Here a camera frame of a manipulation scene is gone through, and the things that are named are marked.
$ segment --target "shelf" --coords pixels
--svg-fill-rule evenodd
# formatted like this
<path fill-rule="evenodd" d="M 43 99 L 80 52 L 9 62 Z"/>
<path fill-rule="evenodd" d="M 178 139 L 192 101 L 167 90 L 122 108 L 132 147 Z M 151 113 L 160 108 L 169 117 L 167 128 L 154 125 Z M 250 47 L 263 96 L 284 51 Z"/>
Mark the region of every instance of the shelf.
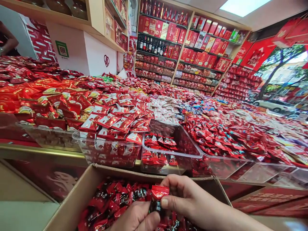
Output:
<path fill-rule="evenodd" d="M 142 69 L 142 68 L 139 68 L 139 67 L 135 67 L 135 69 L 140 69 L 140 70 L 143 70 L 143 71 L 149 71 L 149 72 L 153 72 L 153 73 L 156 73 L 156 74 L 159 74 L 159 75 L 164 75 L 164 76 L 172 78 L 172 76 L 170 76 L 170 75 L 165 75 L 165 74 L 162 74 L 162 73 L 159 73 L 159 72 L 156 72 L 156 71 L 150 71 L 150 70 Z"/>
<path fill-rule="evenodd" d="M 109 7 L 110 13 L 115 18 L 117 23 L 120 25 L 122 29 L 126 29 L 126 23 L 124 22 L 121 14 L 119 13 L 117 7 L 115 6 L 114 2 L 112 0 L 106 0 L 105 1 L 107 6 Z"/>
<path fill-rule="evenodd" d="M 187 29 L 186 26 L 183 26 L 183 25 L 181 25 L 181 24 L 178 24 L 178 23 L 175 23 L 175 22 L 171 22 L 171 21 L 168 21 L 168 20 L 163 20 L 163 19 L 161 19 L 161 18 L 157 18 L 157 17 L 151 16 L 151 15 L 145 14 L 145 13 L 140 13 L 140 15 L 144 15 L 144 16 L 149 17 L 149 18 L 161 20 L 161 21 L 163 21 L 163 22 L 173 23 L 173 24 L 176 24 L 176 25 L 179 26 L 179 27 L 183 27 L 183 28 Z"/>
<path fill-rule="evenodd" d="M 176 44 L 176 45 L 182 46 L 182 44 L 180 44 L 180 43 L 171 42 L 171 41 L 169 41 L 169 40 L 165 40 L 165 39 L 162 39 L 162 38 L 158 38 L 158 37 L 155 37 L 155 36 L 153 36 L 153 35 L 146 34 L 146 33 L 138 32 L 138 34 L 142 34 L 142 35 L 149 36 L 149 37 L 151 37 L 151 38 L 158 39 L 158 40 L 161 40 L 161 41 L 164 41 L 164 42 L 167 42 L 167 43 L 172 43 L 172 44 Z"/>
<path fill-rule="evenodd" d="M 159 56 L 159 55 L 152 54 L 152 53 L 149 53 L 149 52 L 146 52 L 146 51 L 137 50 L 137 52 L 142 52 L 142 53 L 145 53 L 145 54 L 150 55 L 150 56 L 156 56 L 156 57 L 159 57 L 159 58 L 164 58 L 164 59 L 167 59 L 167 60 L 171 60 L 171 61 L 177 62 L 176 59 L 166 58 L 164 56 Z"/>
<path fill-rule="evenodd" d="M 150 62 L 147 62 L 147 61 L 141 60 L 141 59 L 136 59 L 136 61 L 141 61 L 141 62 L 145 62 L 145 63 L 153 64 L 153 63 L 150 63 Z M 158 65 L 158 64 L 153 64 L 153 65 L 160 66 L 160 67 L 164 67 L 164 68 L 167 68 L 167 69 L 170 69 L 170 70 L 173 70 L 173 71 L 174 71 L 174 68 L 171 68 L 171 67 L 166 67 L 166 66 L 162 66 L 162 65 Z"/>
<path fill-rule="evenodd" d="M 200 67 L 202 69 L 206 69 L 206 70 L 210 70 L 210 71 L 214 71 L 214 72 L 224 73 L 222 71 L 217 71 L 217 70 L 214 70 L 214 69 L 210 69 L 210 68 L 207 68 L 207 67 L 199 66 L 199 65 L 196 65 L 196 64 L 190 64 L 190 63 L 183 62 L 183 61 L 180 61 L 180 63 L 184 63 L 184 64 L 191 65 L 191 66 Z"/>

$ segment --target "tree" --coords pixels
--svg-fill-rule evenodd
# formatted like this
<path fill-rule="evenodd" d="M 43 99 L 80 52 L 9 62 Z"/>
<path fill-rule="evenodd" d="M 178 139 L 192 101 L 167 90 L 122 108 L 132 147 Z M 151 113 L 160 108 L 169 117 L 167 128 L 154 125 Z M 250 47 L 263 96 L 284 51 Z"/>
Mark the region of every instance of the tree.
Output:
<path fill-rule="evenodd" d="M 267 60 L 262 64 L 259 71 L 264 71 L 272 66 L 275 66 L 273 72 L 269 75 L 269 78 L 266 80 L 265 84 L 261 87 L 258 99 L 262 99 L 266 86 L 276 73 L 276 71 L 281 68 L 284 64 L 289 62 L 291 59 L 297 57 L 298 55 L 306 52 L 304 45 L 294 45 L 290 48 L 275 48 L 274 51 L 270 54 Z"/>

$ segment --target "person's arm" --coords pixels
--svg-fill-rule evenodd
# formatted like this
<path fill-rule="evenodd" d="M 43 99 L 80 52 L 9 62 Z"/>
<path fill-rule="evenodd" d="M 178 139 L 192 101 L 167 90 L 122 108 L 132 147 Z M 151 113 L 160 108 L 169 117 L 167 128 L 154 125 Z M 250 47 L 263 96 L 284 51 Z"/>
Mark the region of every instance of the person's arm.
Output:
<path fill-rule="evenodd" d="M 173 210 L 196 226 L 211 231 L 272 231 L 250 216 L 214 198 L 186 176 L 168 175 L 161 185 L 172 195 L 164 196 L 162 208 Z"/>
<path fill-rule="evenodd" d="M 18 41 L 1 21 L 0 21 L 0 32 L 7 37 L 6 44 L 3 47 L 0 47 L 0 55 L 6 55 L 10 50 L 17 47 Z"/>

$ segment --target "plastic tray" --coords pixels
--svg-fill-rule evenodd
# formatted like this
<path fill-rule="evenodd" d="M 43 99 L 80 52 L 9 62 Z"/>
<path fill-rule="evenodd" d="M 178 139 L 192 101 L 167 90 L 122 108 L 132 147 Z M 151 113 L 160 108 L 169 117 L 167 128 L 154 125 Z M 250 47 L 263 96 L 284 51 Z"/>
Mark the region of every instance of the plastic tray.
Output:
<path fill-rule="evenodd" d="M 38 126 L 17 124 L 22 127 L 42 148 L 81 152 L 73 132 Z"/>
<path fill-rule="evenodd" d="M 141 149 L 141 145 L 131 142 L 91 139 L 80 131 L 74 132 L 73 139 L 78 142 L 88 164 L 133 168 Z"/>
<path fill-rule="evenodd" d="M 142 161 L 141 157 L 141 171 L 146 173 L 154 173 L 161 175 L 177 174 L 182 175 L 186 170 L 191 170 L 192 163 L 196 159 L 202 158 L 202 154 L 197 149 L 196 144 L 189 137 L 185 129 L 181 125 L 164 124 L 156 120 L 151 120 L 150 130 L 153 133 L 158 133 L 162 136 L 172 136 L 177 143 L 178 150 L 172 151 L 160 151 L 158 149 L 148 148 L 145 141 L 145 133 L 142 139 L 142 157 L 145 152 L 151 152 L 153 156 L 155 152 L 157 155 L 165 154 L 168 162 L 172 159 L 173 155 L 177 161 L 177 165 L 161 164 L 161 165 L 147 165 Z"/>

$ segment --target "finger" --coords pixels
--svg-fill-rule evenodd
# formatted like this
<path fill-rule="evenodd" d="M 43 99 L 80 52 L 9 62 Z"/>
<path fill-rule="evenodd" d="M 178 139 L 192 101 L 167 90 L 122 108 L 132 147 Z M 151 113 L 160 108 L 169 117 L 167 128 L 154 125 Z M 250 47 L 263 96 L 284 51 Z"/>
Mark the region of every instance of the finger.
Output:
<path fill-rule="evenodd" d="M 153 231 L 160 223 L 160 216 L 158 212 L 150 213 L 138 226 L 136 231 Z"/>
<path fill-rule="evenodd" d="M 160 200 L 160 204 L 163 209 L 172 210 L 184 216 L 189 215 L 190 209 L 192 207 L 190 199 L 176 196 L 164 196 Z"/>

